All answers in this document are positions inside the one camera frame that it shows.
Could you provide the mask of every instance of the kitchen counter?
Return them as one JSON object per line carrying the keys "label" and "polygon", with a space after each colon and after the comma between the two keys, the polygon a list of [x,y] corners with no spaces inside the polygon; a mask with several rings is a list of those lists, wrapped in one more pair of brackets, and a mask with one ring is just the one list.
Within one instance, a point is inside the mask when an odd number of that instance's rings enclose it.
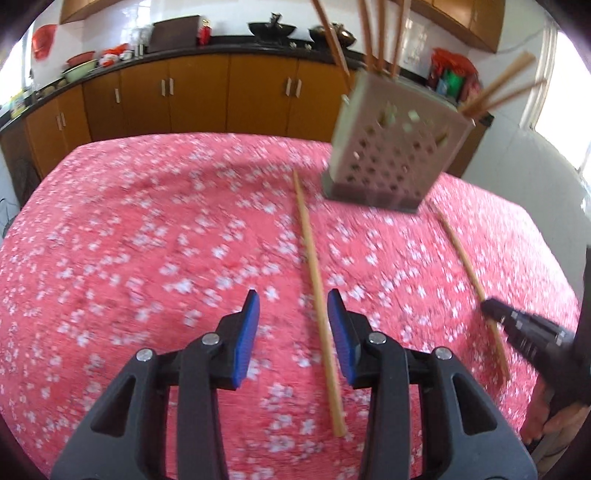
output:
{"label": "kitchen counter", "polygon": [[[184,57],[184,56],[191,56],[191,55],[207,55],[207,54],[216,54],[216,53],[228,53],[228,54],[236,54],[236,53],[245,53],[245,54],[263,54],[263,55],[273,55],[273,56],[281,56],[281,57],[291,57],[296,59],[305,59],[305,60],[312,60],[318,61],[321,63],[329,63],[333,64],[333,59],[328,50],[308,50],[306,49],[306,45],[313,45],[313,42],[303,41],[303,40],[292,40],[289,39],[290,42],[296,44],[296,48],[292,48],[289,45],[281,45],[281,44],[264,44],[264,43],[257,43],[255,41],[255,37],[251,35],[245,36],[234,36],[234,35],[226,35],[226,36],[219,36],[219,37],[212,37],[211,42],[209,45],[203,47],[192,47],[192,48],[180,48],[176,50],[167,50],[161,51],[157,53],[148,53],[143,57],[134,58],[128,61],[119,62],[111,67],[103,68],[98,67],[90,72],[84,78],[69,83],[68,85],[56,89],[55,92],[43,97],[42,99],[38,100],[35,104],[31,105],[27,110],[25,110],[21,115],[18,117],[9,120],[5,123],[2,127],[0,127],[0,132],[2,130],[8,128],[14,122],[19,121],[22,118],[25,118],[31,112],[34,112],[37,108],[41,107],[45,103],[49,102],[51,99],[57,97],[58,95],[62,94],[63,92],[67,91],[68,89],[75,87],[81,83],[84,83],[90,79],[99,77],[101,75],[105,75],[110,72],[115,72],[117,70],[121,70],[133,65],[139,65],[141,63],[148,63],[151,61],[157,60],[166,60],[172,59],[175,57]],[[357,51],[352,50],[345,50],[345,58],[347,60],[347,64],[350,69],[357,70],[363,68],[365,64],[363,63],[363,54]],[[415,73],[401,69],[401,76],[412,80],[413,82],[419,83],[420,85],[425,85],[425,79]]]}

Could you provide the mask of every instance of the metal screw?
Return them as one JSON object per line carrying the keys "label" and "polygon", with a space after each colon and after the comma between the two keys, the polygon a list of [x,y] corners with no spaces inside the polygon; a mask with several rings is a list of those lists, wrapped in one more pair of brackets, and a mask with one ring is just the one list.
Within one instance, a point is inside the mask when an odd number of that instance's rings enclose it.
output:
{"label": "metal screw", "polygon": [[147,362],[154,356],[154,352],[149,348],[142,348],[138,353],[135,354],[135,357],[140,362]]}
{"label": "metal screw", "polygon": [[201,339],[204,345],[217,345],[220,342],[220,336],[217,333],[206,333]]}
{"label": "metal screw", "polygon": [[371,332],[369,334],[369,343],[382,345],[383,343],[386,343],[386,336],[382,332]]}
{"label": "metal screw", "polygon": [[452,355],[452,351],[449,348],[445,348],[444,346],[441,346],[441,347],[435,349],[435,356],[439,360],[449,360],[453,355]]}

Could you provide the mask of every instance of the red object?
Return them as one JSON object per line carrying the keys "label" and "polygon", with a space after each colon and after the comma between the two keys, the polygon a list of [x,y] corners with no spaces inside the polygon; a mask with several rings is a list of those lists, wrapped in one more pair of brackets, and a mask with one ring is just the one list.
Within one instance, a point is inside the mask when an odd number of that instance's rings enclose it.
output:
{"label": "red object", "polygon": [[427,78],[427,86],[435,90],[439,78],[447,69],[450,69],[459,77],[475,75],[478,78],[478,70],[464,55],[452,53],[443,48],[434,48],[431,55],[431,69]]}
{"label": "red object", "polygon": [[31,49],[35,60],[45,60],[49,56],[53,40],[56,36],[57,25],[43,25],[35,30],[31,37]]}
{"label": "red object", "polygon": [[209,25],[204,25],[199,29],[199,45],[208,45],[209,39],[212,36],[212,28]]}
{"label": "red object", "polygon": [[111,55],[121,55],[125,50],[129,50],[129,44],[128,43],[122,43],[121,45],[115,47],[115,48],[107,48],[106,50],[104,50],[101,54],[102,55],[107,55],[107,54],[111,54]]}
{"label": "red object", "polygon": [[[405,347],[449,346],[519,428],[535,373],[507,345],[513,381],[501,382],[478,298],[436,216],[425,205],[409,215],[323,199],[329,158],[319,142],[147,135],[79,147],[41,183],[0,249],[0,410],[44,473],[137,350],[185,347],[255,288],[248,377],[219,392],[230,478],[356,477],[370,392],[341,379],[349,434],[335,438],[294,168],[326,291],[339,288],[348,309]],[[524,209],[445,174],[428,198],[488,295],[576,328],[577,298]]]}
{"label": "red object", "polygon": [[74,68],[78,65],[82,65],[83,63],[86,63],[87,61],[91,61],[95,56],[95,51],[85,51],[84,53],[80,53],[79,55],[76,55],[75,57],[72,57],[70,59],[66,60],[66,63],[68,64],[68,67],[70,68]]}

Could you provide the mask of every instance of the human hand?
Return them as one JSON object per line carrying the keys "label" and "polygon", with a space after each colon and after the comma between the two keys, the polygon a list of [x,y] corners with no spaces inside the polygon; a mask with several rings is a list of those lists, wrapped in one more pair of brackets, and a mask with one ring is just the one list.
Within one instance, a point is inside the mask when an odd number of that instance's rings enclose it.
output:
{"label": "human hand", "polygon": [[533,440],[540,440],[542,436],[574,425],[582,424],[589,411],[588,407],[580,403],[574,403],[559,411],[554,417],[548,420],[550,406],[546,402],[548,386],[538,377],[534,391],[531,394],[531,401],[527,407],[525,421],[519,431],[523,443],[529,445]]}

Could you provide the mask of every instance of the chopstick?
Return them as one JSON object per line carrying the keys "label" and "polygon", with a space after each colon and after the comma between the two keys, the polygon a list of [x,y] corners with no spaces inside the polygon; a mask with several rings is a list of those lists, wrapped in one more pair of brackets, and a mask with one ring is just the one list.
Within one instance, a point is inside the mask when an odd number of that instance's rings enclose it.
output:
{"label": "chopstick", "polygon": [[378,72],[386,67],[386,0],[378,0]]}
{"label": "chopstick", "polygon": [[482,105],[485,104],[495,92],[523,72],[533,62],[535,62],[535,55],[528,51],[522,52],[521,55],[519,55],[519,57],[517,57],[515,61],[511,63],[511,65],[509,65],[488,87],[481,91],[477,97],[466,102],[464,105],[461,105],[457,111],[464,114],[464,116],[471,117],[475,112],[482,110]]}
{"label": "chopstick", "polygon": [[[481,302],[486,300],[486,293],[484,291],[484,288],[482,287],[480,280],[478,280],[478,276],[476,275],[476,272],[474,271],[474,267],[472,266],[472,262],[470,262],[470,258],[468,258],[466,250],[464,250],[464,247],[463,247],[462,243],[460,242],[460,239],[457,237],[456,233],[453,231],[453,228],[451,227],[451,225],[449,224],[447,219],[443,216],[441,210],[432,202],[427,201],[427,204],[428,204],[429,208],[431,209],[431,211],[434,212],[435,215],[437,216],[439,223],[441,224],[441,226],[443,227],[443,229],[447,233],[447,236],[451,240],[453,246],[455,247],[456,252],[457,252],[458,256],[460,257],[460,260],[462,260],[462,264],[464,265],[464,269],[466,270],[466,273],[468,275],[468,278],[470,279],[470,282],[472,283],[472,286],[474,286],[474,290],[476,290],[476,294],[478,295],[478,299]],[[509,369],[509,363],[507,362],[507,357],[505,355],[505,348],[503,346],[503,339],[501,338],[501,333],[499,332],[499,328],[497,327],[496,322],[494,320],[487,319],[486,325],[490,329],[492,336],[495,340],[496,354],[497,354],[497,358],[499,360],[499,365],[501,367],[501,372],[502,372],[503,378],[505,381],[508,382],[511,380],[511,370]]]}
{"label": "chopstick", "polygon": [[545,85],[546,83],[547,83],[546,79],[541,79],[541,80],[536,80],[535,82],[531,82],[531,83],[525,85],[524,87],[514,90],[513,92],[508,93],[504,97],[501,97],[498,100],[493,101],[492,103],[487,103],[486,105],[481,107],[481,109],[478,110],[477,112],[470,114],[470,116],[475,120],[479,119],[482,115],[489,112],[490,110],[493,110],[494,108],[499,108],[501,105],[503,105],[507,102],[510,102],[511,100],[513,100],[521,95],[529,93],[534,88],[538,88],[539,86]]}
{"label": "chopstick", "polygon": [[318,322],[320,348],[322,350],[322,363],[324,364],[324,374],[326,375],[326,386],[328,388],[333,433],[335,437],[343,437],[347,434],[347,427],[343,415],[343,401],[340,397],[339,376],[337,374],[335,356],[333,355],[332,344],[330,342],[332,334],[330,332],[328,312],[326,311],[326,297],[324,296],[324,287],[322,285],[322,277],[320,276],[318,256],[316,254],[316,246],[314,245],[314,235],[310,225],[310,216],[308,214],[308,209],[306,208],[306,201],[304,200],[304,193],[301,189],[300,179],[295,170],[294,187],[297,206],[300,211],[301,229],[304,234],[304,243],[306,244],[306,253],[308,255],[312,289],[314,291],[314,306],[316,308],[316,320]]}
{"label": "chopstick", "polygon": [[396,32],[396,39],[394,41],[394,58],[390,65],[390,76],[397,77],[400,72],[398,62],[400,61],[400,55],[402,55],[402,40],[404,39],[404,32],[406,30],[406,23],[408,14],[410,12],[411,0],[402,0],[400,5],[400,12],[398,14],[398,29]]}
{"label": "chopstick", "polygon": [[363,42],[365,43],[365,65],[369,72],[374,70],[374,51],[372,46],[371,26],[369,24],[368,6],[365,0],[357,0],[361,27],[363,28]]}
{"label": "chopstick", "polygon": [[320,18],[320,23],[322,23],[322,26],[324,27],[324,34],[326,36],[326,41],[329,44],[333,60],[343,75],[345,85],[348,89],[351,89],[351,75],[349,74],[347,61],[345,60],[345,55],[343,54],[343,49],[340,46],[339,39],[336,36],[335,29],[332,27],[332,25],[330,25],[329,19],[326,17],[326,13],[320,4],[320,0],[312,0],[312,4],[316,9],[318,17]]}

